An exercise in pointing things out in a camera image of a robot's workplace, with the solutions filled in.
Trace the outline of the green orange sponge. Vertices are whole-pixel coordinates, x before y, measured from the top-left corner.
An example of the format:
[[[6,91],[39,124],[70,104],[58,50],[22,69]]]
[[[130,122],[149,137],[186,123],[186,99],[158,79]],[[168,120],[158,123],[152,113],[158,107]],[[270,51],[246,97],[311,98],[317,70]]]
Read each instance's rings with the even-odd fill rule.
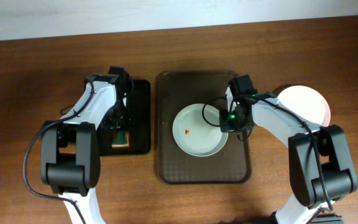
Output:
[[[111,146],[113,148],[129,147],[129,132],[120,130],[113,134]]]

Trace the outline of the pale green plate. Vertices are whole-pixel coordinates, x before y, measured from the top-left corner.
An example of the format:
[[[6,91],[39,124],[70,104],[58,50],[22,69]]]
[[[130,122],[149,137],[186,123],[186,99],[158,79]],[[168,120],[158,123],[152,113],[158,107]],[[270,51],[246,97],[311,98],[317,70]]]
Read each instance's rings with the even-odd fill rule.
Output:
[[[189,155],[212,156],[224,147],[229,136],[215,126],[218,122],[219,111],[215,107],[202,103],[188,105],[173,120],[173,138]]]

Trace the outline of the pinkish white plate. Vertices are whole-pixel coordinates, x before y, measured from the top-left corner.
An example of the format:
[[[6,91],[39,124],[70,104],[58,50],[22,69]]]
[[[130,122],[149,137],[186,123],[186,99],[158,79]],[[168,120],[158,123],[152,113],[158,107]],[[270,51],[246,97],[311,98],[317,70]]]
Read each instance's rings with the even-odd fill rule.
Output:
[[[322,126],[329,126],[330,107],[324,96],[315,89],[302,85],[290,86],[278,94],[278,99],[302,118]]]

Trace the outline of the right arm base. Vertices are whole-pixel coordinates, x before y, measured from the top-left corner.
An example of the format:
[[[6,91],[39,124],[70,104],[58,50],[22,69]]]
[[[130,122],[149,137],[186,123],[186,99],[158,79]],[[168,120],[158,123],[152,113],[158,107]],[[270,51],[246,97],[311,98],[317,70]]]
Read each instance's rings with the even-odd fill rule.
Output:
[[[318,215],[307,224],[344,224],[344,220],[339,215]]]

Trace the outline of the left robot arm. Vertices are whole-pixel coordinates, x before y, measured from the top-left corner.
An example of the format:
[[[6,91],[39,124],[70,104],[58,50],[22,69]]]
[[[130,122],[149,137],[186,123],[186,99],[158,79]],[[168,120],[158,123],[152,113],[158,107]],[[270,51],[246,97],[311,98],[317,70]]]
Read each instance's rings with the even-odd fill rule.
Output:
[[[41,177],[67,206],[73,223],[103,223],[96,196],[101,163],[98,128],[116,131],[131,123],[126,107],[134,82],[122,67],[85,80],[85,91],[57,122],[44,123]]]

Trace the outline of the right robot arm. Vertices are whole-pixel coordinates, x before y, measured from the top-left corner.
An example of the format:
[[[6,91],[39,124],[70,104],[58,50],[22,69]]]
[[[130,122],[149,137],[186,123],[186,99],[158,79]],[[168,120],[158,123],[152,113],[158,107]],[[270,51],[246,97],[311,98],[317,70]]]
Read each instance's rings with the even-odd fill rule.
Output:
[[[292,194],[267,223],[343,223],[333,204],[358,188],[343,129],[308,121],[272,93],[258,93],[248,75],[233,78],[227,89],[228,108],[219,112],[222,132],[259,126],[288,148]]]

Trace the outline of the black water tray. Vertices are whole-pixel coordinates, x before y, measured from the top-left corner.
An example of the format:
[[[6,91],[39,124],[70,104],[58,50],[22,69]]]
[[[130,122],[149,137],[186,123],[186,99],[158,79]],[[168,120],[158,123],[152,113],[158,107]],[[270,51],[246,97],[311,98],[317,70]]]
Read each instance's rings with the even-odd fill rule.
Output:
[[[118,156],[146,154],[151,148],[150,128],[150,82],[133,80],[130,92],[126,98],[126,108],[132,118],[132,126],[127,129],[104,129],[104,118],[97,129],[99,154],[101,156]],[[129,132],[129,147],[113,148],[113,134],[124,130]]]

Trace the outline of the brown serving tray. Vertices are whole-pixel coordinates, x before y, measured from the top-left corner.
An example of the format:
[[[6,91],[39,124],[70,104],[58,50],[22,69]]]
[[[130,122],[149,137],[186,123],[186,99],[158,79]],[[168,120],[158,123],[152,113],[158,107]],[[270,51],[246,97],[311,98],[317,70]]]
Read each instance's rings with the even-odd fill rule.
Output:
[[[238,74],[232,70],[167,71],[156,81],[155,148],[158,175],[168,184],[239,184],[252,173],[249,142],[229,133],[223,148],[207,157],[189,155],[175,142],[175,116],[186,106],[209,103],[226,108],[221,100],[228,83]]]

